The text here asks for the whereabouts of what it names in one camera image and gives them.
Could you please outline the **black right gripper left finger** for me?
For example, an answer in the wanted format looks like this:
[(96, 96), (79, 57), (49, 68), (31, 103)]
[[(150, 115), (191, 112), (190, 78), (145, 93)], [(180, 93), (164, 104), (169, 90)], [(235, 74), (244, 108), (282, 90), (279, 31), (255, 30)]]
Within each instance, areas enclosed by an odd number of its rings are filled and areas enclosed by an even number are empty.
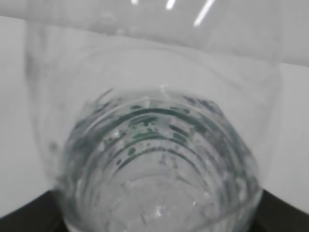
[(0, 218), (1, 232), (68, 232), (50, 191)]

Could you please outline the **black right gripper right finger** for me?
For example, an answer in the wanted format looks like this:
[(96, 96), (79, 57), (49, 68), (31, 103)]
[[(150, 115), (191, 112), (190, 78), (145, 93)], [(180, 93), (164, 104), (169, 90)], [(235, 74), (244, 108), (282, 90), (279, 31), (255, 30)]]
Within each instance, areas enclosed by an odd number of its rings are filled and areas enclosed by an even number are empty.
[(250, 232), (309, 232), (309, 215), (263, 191)]

